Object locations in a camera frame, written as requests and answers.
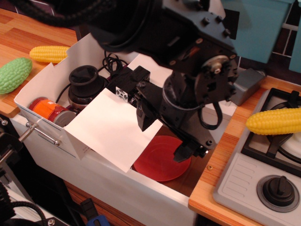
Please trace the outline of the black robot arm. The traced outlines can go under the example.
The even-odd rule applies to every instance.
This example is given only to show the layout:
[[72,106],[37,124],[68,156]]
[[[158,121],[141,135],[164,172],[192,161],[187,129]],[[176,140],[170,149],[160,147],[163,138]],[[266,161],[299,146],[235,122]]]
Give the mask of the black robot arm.
[[212,104],[218,123],[220,101],[230,101],[238,77],[237,53],[221,16],[207,0],[51,0],[52,16],[29,0],[15,0],[27,16],[56,27],[87,25],[109,52],[137,52],[172,74],[162,88],[137,84],[136,115],[141,130],[160,120],[182,141],[174,160],[204,157],[216,144],[203,108]]

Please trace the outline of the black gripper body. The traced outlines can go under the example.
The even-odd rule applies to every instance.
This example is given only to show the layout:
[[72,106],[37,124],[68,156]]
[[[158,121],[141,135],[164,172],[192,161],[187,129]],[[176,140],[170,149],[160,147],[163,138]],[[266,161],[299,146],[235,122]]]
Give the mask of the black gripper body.
[[137,109],[139,103],[148,103],[158,113],[160,121],[167,126],[182,143],[195,145],[194,156],[204,157],[216,146],[209,130],[204,127],[200,115],[203,107],[184,106],[176,99],[181,91],[183,77],[172,72],[162,87],[150,81],[151,73],[141,66],[131,70],[128,67],[110,72],[107,89],[122,97]]

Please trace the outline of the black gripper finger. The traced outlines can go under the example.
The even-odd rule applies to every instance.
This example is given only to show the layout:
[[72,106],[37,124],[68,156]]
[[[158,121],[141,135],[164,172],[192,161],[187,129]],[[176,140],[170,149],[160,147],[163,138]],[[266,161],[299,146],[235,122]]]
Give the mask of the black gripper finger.
[[183,162],[189,159],[195,152],[195,145],[191,142],[182,143],[174,152],[174,161]]
[[148,103],[139,103],[137,105],[136,116],[141,131],[145,131],[155,122],[161,123],[157,111]]

